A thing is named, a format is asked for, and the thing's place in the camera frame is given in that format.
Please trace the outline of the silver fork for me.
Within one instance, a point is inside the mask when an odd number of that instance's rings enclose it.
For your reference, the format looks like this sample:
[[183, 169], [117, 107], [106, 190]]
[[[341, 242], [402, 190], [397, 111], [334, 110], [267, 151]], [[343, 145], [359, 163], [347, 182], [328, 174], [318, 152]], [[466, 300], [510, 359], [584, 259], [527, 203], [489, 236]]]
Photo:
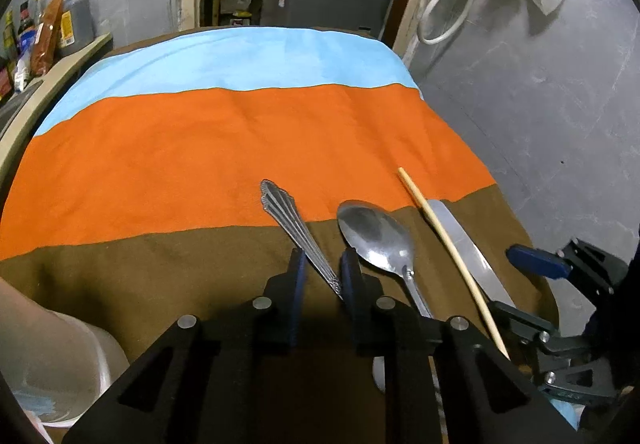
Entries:
[[294, 244], [303, 250], [307, 260], [334, 294], [341, 299], [342, 287], [337, 274], [331, 268], [331, 264], [326, 260], [326, 256], [300, 216], [294, 198], [286, 190], [266, 178], [260, 182], [259, 188], [262, 208], [285, 230]]

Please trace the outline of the striped blue orange brown cloth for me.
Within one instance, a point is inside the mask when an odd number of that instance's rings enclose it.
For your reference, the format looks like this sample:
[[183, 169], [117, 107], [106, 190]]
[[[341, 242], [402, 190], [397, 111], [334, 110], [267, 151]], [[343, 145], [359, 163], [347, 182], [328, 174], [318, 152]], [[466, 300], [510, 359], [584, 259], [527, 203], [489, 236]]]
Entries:
[[[92, 66], [28, 142], [1, 213], [1, 282], [107, 331], [129, 366], [65, 433], [70, 443], [576, 443], [496, 350], [469, 289], [401, 183], [442, 201], [521, 308], [549, 288], [504, 250], [526, 233], [494, 177], [382, 43], [334, 31], [196, 32]], [[276, 183], [341, 283], [348, 200], [405, 227], [420, 315], [400, 277], [364, 324], [262, 208]], [[1, 438], [42, 421], [1, 374]]]

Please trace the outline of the dark grey cabinet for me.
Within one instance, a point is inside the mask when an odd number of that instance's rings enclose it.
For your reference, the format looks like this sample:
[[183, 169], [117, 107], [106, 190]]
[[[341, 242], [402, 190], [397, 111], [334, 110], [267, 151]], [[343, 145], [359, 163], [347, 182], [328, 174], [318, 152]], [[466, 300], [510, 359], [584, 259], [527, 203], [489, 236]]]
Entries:
[[365, 32], [376, 38], [389, 6], [390, 0], [262, 0], [259, 23]]

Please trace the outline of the silver table knife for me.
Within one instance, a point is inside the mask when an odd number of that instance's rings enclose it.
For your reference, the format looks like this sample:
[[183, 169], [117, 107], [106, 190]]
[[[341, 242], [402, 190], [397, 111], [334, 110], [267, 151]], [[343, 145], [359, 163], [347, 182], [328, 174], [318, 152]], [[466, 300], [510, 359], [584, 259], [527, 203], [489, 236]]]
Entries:
[[510, 294], [508, 294], [506, 288], [503, 287], [502, 282], [498, 279], [497, 274], [484, 257], [484, 254], [477, 245], [474, 244], [472, 238], [464, 230], [446, 204], [435, 199], [430, 199], [427, 203], [431, 206], [436, 218], [449, 235], [458, 253], [460, 253], [461, 259], [470, 274], [488, 299], [504, 303], [514, 308], [515, 303], [512, 301]]

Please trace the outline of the white-capped oil jug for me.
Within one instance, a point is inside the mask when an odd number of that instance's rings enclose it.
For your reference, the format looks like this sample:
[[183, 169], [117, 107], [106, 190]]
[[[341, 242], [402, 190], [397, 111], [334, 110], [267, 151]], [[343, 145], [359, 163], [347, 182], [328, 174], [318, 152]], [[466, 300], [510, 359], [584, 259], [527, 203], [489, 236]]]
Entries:
[[58, 52], [72, 55], [95, 38], [89, 0], [63, 0]]

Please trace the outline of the wooden chopstick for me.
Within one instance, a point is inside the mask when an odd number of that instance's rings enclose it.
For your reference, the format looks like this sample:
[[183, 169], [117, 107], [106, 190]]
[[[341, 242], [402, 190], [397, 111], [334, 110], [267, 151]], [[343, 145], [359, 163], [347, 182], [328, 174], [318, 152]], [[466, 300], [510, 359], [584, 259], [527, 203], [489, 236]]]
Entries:
[[413, 182], [413, 179], [411, 178], [411, 176], [408, 175], [407, 171], [402, 167], [398, 168], [398, 174], [401, 181], [404, 183], [405, 188], [408, 190], [408, 192], [410, 193], [410, 195], [412, 196], [416, 204], [422, 209], [423, 213], [427, 218], [427, 221], [434, 228], [435, 233], [438, 235], [438, 237], [444, 244], [445, 248], [447, 249], [451, 260], [454, 261], [454, 265], [457, 267], [460, 275], [462, 276], [462, 279], [465, 282], [465, 285], [469, 289], [469, 292], [476, 304], [478, 312], [480, 312], [480, 315], [483, 317], [483, 320], [485, 322], [486, 328], [489, 331], [491, 339], [494, 340], [494, 343], [498, 348], [498, 350], [508, 360], [510, 358], [510, 355], [508, 353], [508, 350], [506, 349], [506, 345], [502, 340], [501, 334], [498, 331], [498, 327], [495, 323], [495, 320], [492, 317], [491, 312], [489, 311], [489, 308], [487, 306], [484, 296], [480, 292], [480, 287], [477, 286], [477, 283], [473, 278], [471, 272], [469, 271], [468, 267], [462, 260], [462, 256], [460, 252], [454, 245], [454, 242], [451, 240], [450, 236], [447, 234], [446, 230], [444, 229], [444, 226], [442, 225], [442, 222], [440, 222], [439, 219], [437, 219], [437, 216], [433, 208], [431, 207], [427, 199], [424, 197], [424, 195], [420, 191], [420, 188], [416, 186], [415, 182]]

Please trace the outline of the silver spoon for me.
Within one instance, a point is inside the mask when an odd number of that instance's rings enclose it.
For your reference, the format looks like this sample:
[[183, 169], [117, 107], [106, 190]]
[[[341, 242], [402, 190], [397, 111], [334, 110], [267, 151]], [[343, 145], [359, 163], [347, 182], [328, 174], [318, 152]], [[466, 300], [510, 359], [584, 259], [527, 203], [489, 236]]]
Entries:
[[434, 317], [416, 282], [411, 236], [390, 212], [370, 202], [348, 200], [338, 206], [337, 222], [358, 256], [375, 268], [400, 277], [420, 315]]

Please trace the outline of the white plastic utensil holder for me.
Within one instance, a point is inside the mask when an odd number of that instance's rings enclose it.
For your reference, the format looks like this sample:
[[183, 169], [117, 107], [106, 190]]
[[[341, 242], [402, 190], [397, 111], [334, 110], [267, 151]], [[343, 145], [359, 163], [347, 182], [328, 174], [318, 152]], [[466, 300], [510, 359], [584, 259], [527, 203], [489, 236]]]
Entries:
[[1, 283], [1, 373], [22, 409], [71, 427], [128, 368], [105, 330], [54, 312]]

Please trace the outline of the orange snack packet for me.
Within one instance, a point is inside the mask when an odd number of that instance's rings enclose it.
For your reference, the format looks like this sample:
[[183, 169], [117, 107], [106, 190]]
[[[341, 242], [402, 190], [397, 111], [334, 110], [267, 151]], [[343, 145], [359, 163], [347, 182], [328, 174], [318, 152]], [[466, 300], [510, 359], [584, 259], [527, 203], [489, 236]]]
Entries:
[[51, 0], [43, 13], [32, 48], [30, 69], [35, 77], [44, 76], [52, 67], [60, 35], [64, 0]]

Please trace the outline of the dark soy sauce bottle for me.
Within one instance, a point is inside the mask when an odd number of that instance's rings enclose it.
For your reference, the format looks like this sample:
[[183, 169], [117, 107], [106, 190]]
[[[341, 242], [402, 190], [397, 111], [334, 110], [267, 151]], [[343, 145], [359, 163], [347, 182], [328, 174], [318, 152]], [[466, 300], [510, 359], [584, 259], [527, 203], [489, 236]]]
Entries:
[[20, 52], [25, 53], [32, 48], [36, 38], [36, 26], [32, 16], [29, 14], [28, 2], [25, 1], [20, 7], [21, 21], [17, 31], [18, 46]]

